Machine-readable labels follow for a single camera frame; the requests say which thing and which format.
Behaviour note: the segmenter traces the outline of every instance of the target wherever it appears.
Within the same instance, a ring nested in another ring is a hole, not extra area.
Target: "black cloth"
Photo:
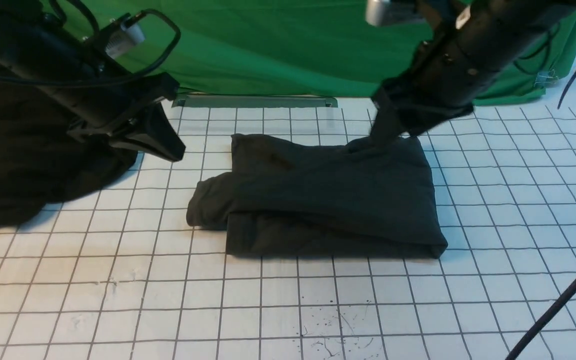
[[[416,137],[375,148],[234,134],[232,171],[197,184],[186,221],[237,256],[438,258],[448,246]]]
[[[2,66],[0,75],[14,76]],[[39,89],[0,83],[0,227],[98,191],[135,163],[135,151],[75,141],[66,133],[71,120]]]

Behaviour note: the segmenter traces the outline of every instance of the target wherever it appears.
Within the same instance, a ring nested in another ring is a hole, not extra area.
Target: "white grid surface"
[[[188,153],[0,230],[0,360],[499,360],[576,276],[576,100],[421,136],[441,260],[238,259],[190,228],[230,135],[364,136],[374,108],[167,109]],[[576,296],[521,357],[576,360]]]

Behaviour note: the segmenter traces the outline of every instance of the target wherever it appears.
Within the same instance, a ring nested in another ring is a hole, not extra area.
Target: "black cable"
[[[537,48],[537,50],[533,51],[530,55],[519,57],[519,60],[530,60],[545,50],[543,60],[541,61],[541,64],[539,66],[539,70],[537,70],[537,72],[530,72],[530,71],[526,70],[526,68],[524,68],[521,64],[519,64],[519,61],[517,61],[517,60],[512,62],[512,64],[514,64],[514,67],[517,68],[517,70],[521,71],[521,73],[524,73],[525,75],[530,75],[530,76],[538,75],[539,71],[543,71],[544,69],[546,69],[546,65],[548,64],[548,60],[550,59],[551,53],[553,52],[553,40],[555,39],[557,34],[560,32],[561,28],[562,28],[561,23],[557,23],[557,27],[554,30],[551,30],[551,29],[548,30],[548,34],[546,35],[546,40],[544,41],[544,43],[542,43]]]
[[[90,9],[80,0],[66,0],[66,2],[69,2],[73,7],[75,7],[75,9],[77,9],[77,11],[79,11],[79,13],[84,16],[84,18],[86,18],[90,28],[92,28],[93,36],[98,35],[99,23],[92,11],[90,11]],[[54,11],[57,18],[59,18],[61,24],[64,25],[68,21],[68,16],[66,16],[66,12],[62,6],[59,5],[58,0],[48,0],[48,4],[50,4],[52,11]]]
[[[144,76],[152,73],[158,69],[162,64],[168,59],[174,48],[178,45],[181,39],[181,29],[168,18],[162,12],[155,9],[145,9],[141,10],[139,13],[135,14],[132,18],[126,21],[126,28],[132,27],[140,20],[145,18],[147,15],[154,15],[160,18],[164,23],[166,23],[172,30],[174,30],[174,38],[170,41],[170,44],[166,47],[164,52],[148,67],[132,73],[131,75],[114,77],[112,79],[95,79],[95,80],[78,80],[78,81],[41,81],[41,80],[28,80],[20,79],[16,77],[5,77],[0,76],[0,83],[16,84],[16,85],[26,85],[33,87],[57,87],[57,88],[67,88],[67,89],[85,89],[85,88],[97,88],[97,87],[114,87],[117,85],[123,85],[126,83],[134,82],[139,80]]]
[[[517,342],[517,344],[512,348],[512,351],[508,354],[505,360],[516,360],[516,358],[521,354],[521,352],[530,344],[530,342],[539,334],[539,332],[546,326],[554,317],[557,315],[560,310],[566,305],[566,303],[572,299],[572,297],[576,294],[576,278],[574,281],[567,287],[564,292],[562,292],[561,296],[558,297],[557,300],[551,305],[546,312],[544,312],[541,317],[534,323],[531,328],[526,331],[523,335],[521,340]]]
[[[64,25],[68,21],[68,16],[66,16],[66,12],[62,9],[62,6],[59,5],[59,2],[57,0],[48,0],[48,4],[50,4],[52,11],[57,18],[59,18],[59,21],[61,21],[61,25]]]

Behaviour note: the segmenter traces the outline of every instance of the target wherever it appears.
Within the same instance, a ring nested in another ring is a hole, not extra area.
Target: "cloth pile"
[[[234,134],[232,171],[197,184],[186,221],[235,256],[439,258],[448,247],[416,137],[303,146]]]

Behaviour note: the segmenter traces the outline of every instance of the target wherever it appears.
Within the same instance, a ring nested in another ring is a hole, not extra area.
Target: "green screen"
[[[414,48],[432,37],[425,24],[372,27],[366,0],[84,0],[105,26],[142,9],[165,13],[182,39],[162,67],[184,91],[219,95],[370,96],[381,80],[405,70]],[[65,1],[67,28],[89,35],[86,20]],[[131,71],[156,59],[172,32],[154,16],[141,23],[146,42],[121,57]],[[549,70],[562,78],[576,55],[576,14],[551,44]],[[535,72],[542,54],[522,61]],[[478,105],[523,103],[544,89],[535,76],[508,68]]]

